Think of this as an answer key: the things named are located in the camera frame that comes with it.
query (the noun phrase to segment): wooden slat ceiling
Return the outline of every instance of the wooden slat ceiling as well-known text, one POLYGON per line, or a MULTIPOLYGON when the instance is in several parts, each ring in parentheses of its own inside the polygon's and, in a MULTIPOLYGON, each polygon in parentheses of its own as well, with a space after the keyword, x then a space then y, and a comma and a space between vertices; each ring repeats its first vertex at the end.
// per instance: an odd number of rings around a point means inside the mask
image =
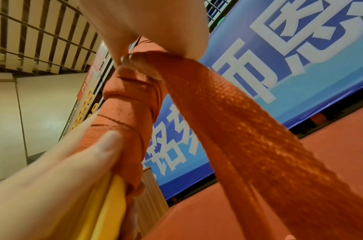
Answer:
POLYGON ((0 0, 0 68, 7 72, 85 72, 100 43, 76 0, 0 0))

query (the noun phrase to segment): orange strap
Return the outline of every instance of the orange strap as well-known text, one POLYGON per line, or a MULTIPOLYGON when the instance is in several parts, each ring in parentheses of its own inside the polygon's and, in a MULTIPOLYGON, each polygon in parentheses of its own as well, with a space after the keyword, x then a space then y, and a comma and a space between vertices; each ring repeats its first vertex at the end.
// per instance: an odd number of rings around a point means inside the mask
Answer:
POLYGON ((233 84, 196 61, 159 50, 148 41, 135 48, 149 51, 144 54, 164 82, 118 68, 80 149, 108 130, 120 131, 126 146, 114 172, 135 189, 165 83, 205 149, 246 239, 274 239, 254 187, 299 240, 363 240, 361 197, 233 84))

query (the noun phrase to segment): beige wall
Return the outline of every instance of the beige wall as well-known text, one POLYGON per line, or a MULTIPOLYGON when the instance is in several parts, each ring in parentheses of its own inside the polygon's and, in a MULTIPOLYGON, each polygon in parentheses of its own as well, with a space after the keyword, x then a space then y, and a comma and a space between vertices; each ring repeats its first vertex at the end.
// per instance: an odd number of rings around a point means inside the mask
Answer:
POLYGON ((0 180, 26 166, 15 83, 0 83, 0 180))
POLYGON ((85 77, 67 74, 17 79, 28 156, 57 143, 85 77))

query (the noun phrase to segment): blue banner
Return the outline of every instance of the blue banner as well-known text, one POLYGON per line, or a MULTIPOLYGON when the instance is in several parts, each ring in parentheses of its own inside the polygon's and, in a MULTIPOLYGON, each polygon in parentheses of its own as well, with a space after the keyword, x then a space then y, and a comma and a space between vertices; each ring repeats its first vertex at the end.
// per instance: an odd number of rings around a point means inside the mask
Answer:
MULTIPOLYGON (((363 1, 240 0, 200 62, 291 128, 363 87, 363 1)), ((143 164, 166 199, 213 173, 169 96, 143 164)))

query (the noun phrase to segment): hand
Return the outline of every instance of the hand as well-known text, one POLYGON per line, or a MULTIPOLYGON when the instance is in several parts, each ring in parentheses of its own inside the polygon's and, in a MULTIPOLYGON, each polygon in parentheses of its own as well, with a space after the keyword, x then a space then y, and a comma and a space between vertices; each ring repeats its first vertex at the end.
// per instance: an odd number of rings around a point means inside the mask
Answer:
POLYGON ((43 238, 108 173, 121 152, 119 133, 107 132, 95 145, 74 154, 95 117, 85 120, 36 162, 0 182, 0 240, 43 238))

